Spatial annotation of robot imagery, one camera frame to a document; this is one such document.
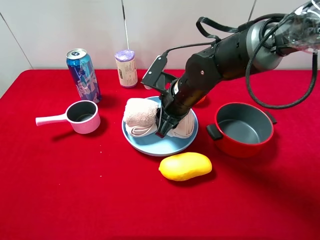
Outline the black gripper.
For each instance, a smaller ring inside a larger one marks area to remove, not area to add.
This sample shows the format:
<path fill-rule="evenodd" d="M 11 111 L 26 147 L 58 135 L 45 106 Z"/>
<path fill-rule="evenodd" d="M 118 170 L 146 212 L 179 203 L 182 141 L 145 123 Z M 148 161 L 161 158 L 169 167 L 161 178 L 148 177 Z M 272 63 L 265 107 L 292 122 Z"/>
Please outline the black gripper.
<path fill-rule="evenodd" d="M 198 101 L 198 80 L 198 77 L 164 78 L 164 86 L 169 87 L 164 88 L 167 94 L 162 97 L 162 109 L 157 109 L 155 117 L 158 137 L 164 138 Z"/>

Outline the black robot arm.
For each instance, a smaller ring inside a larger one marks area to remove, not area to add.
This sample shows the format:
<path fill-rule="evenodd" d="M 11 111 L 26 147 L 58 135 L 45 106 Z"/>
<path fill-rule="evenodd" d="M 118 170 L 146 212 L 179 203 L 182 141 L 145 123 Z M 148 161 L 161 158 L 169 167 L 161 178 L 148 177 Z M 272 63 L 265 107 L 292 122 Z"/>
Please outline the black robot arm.
<path fill-rule="evenodd" d="M 236 28 L 207 17 L 200 17 L 196 27 L 211 42 L 187 60 L 181 77 L 164 72 L 168 61 L 168 51 L 165 51 L 155 59 L 143 79 L 160 92 L 161 107 L 156 113 L 159 137 L 174 129 L 190 109 L 222 81 L 245 78 L 250 97 L 260 106 L 273 109 L 272 104 L 255 96 L 250 76 L 275 69 L 282 58 L 295 52 L 312 53 L 311 81 L 302 97 L 278 108 L 294 107 L 313 91 L 320 50 L 319 1 L 310 0 L 288 14 L 263 15 Z"/>

